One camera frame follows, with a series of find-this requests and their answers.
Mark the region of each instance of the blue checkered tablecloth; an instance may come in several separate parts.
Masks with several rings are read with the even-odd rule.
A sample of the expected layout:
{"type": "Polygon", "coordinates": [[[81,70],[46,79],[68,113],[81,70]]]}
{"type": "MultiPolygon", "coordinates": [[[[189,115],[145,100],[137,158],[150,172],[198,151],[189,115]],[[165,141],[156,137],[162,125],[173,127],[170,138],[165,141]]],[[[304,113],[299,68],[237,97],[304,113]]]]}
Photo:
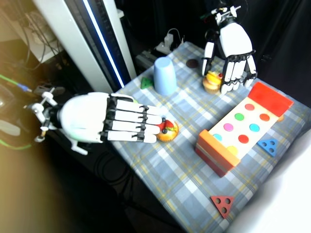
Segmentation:
{"type": "MultiPolygon", "coordinates": [[[[311,127],[311,109],[294,100],[285,119],[262,138],[278,140],[276,157],[255,145],[235,169],[220,178],[195,153],[198,134],[203,129],[211,129],[248,95],[251,87],[240,86],[224,96],[208,94],[202,85],[201,64],[195,69],[186,66],[188,59],[201,62],[203,49],[186,42],[168,57],[173,60],[177,76],[178,88],[172,95],[161,96],[153,87],[140,89],[141,78],[152,78],[153,67],[118,93],[162,108],[163,115],[178,123],[179,135],[169,143],[113,142],[112,145],[187,232],[223,232],[295,138],[311,127]],[[211,196],[235,197],[227,219],[221,217],[211,196]]],[[[223,64],[215,58],[212,69],[222,72],[223,64]]]]}

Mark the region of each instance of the triangle block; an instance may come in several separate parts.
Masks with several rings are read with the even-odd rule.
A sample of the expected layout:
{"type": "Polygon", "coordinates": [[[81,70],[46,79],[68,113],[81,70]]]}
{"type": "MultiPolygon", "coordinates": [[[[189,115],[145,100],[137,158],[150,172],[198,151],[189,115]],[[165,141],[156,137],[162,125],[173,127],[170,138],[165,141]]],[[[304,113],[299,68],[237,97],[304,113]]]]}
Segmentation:
{"type": "Polygon", "coordinates": [[[153,85],[154,85],[154,81],[152,81],[151,79],[148,79],[145,77],[143,77],[141,79],[141,84],[140,84],[141,89],[145,89],[145,88],[148,88],[149,86],[153,86],[153,85]]]}
{"type": "Polygon", "coordinates": [[[229,213],[230,213],[230,209],[231,209],[232,203],[234,201],[234,197],[211,196],[210,198],[212,199],[214,205],[218,209],[221,216],[223,218],[227,218],[229,213]]]}
{"type": "Polygon", "coordinates": [[[257,144],[272,157],[276,156],[277,141],[275,139],[261,140],[257,144]]]}

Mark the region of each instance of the colored dot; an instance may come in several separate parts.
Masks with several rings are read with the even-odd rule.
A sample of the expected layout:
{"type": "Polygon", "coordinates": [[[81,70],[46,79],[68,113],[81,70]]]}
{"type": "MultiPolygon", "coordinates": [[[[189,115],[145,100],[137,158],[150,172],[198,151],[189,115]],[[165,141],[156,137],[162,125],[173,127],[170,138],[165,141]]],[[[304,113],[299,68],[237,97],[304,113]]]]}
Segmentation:
{"type": "Polygon", "coordinates": [[[255,109],[255,107],[254,107],[252,104],[250,104],[250,103],[246,104],[246,105],[245,105],[245,108],[246,108],[248,111],[253,111],[253,110],[255,109]]]}
{"type": "Polygon", "coordinates": [[[229,123],[226,123],[224,125],[224,129],[228,132],[231,132],[233,130],[233,125],[229,124],[229,123]]]}
{"type": "Polygon", "coordinates": [[[234,117],[236,120],[239,120],[239,121],[244,120],[244,116],[241,113],[236,113],[234,117]]]}
{"type": "Polygon", "coordinates": [[[263,121],[269,121],[270,117],[267,114],[261,114],[260,115],[260,119],[263,121]]]}
{"type": "Polygon", "coordinates": [[[222,141],[222,137],[219,134],[214,134],[213,135],[218,141],[222,141]]]}
{"type": "Polygon", "coordinates": [[[258,132],[258,131],[259,131],[259,126],[256,125],[256,124],[251,124],[251,125],[249,126],[249,129],[250,129],[251,131],[253,131],[253,132],[258,132]]]}
{"type": "Polygon", "coordinates": [[[241,142],[241,143],[243,143],[243,144],[246,144],[246,143],[248,143],[248,136],[246,136],[246,135],[240,135],[239,136],[239,141],[241,142]]]}
{"type": "Polygon", "coordinates": [[[238,154],[238,149],[234,146],[230,146],[230,147],[227,147],[228,151],[231,152],[231,154],[233,155],[237,155],[238,154]]]}

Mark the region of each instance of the pounding bench toy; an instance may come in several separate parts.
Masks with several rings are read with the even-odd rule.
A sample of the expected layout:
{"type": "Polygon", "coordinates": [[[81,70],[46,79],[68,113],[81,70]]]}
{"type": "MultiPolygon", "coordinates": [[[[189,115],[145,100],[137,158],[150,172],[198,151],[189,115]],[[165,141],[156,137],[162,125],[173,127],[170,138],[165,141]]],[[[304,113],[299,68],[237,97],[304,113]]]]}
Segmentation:
{"type": "Polygon", "coordinates": [[[199,134],[196,153],[220,176],[240,160],[292,105],[293,101],[262,83],[210,131],[199,134]]]}

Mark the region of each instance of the robotic hand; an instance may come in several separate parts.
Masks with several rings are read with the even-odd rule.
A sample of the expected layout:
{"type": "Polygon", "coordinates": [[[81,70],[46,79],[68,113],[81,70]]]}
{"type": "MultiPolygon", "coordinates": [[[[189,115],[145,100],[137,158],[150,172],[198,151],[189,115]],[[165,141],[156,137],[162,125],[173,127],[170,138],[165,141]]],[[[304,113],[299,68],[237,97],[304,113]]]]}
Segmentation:
{"type": "Polygon", "coordinates": [[[53,99],[53,89],[42,94],[41,103],[30,107],[42,123],[42,142],[48,130],[59,129],[71,142],[71,149],[87,155],[78,142],[137,141],[154,143],[162,123],[160,109],[134,102],[126,95],[91,92],[69,99],[64,105],[53,99]],[[44,108],[47,102],[50,107],[44,108]]]}
{"type": "Polygon", "coordinates": [[[206,76],[211,68],[214,58],[215,43],[219,45],[221,53],[225,57],[223,68],[223,80],[220,91],[225,94],[228,91],[237,90],[240,83],[249,87],[257,77],[256,66],[252,54],[256,51],[252,48],[252,43],[247,33],[241,25],[236,23],[237,12],[240,9],[231,6],[214,9],[211,14],[216,15],[215,20],[220,32],[215,32],[207,40],[204,52],[202,75],[206,76]]]}

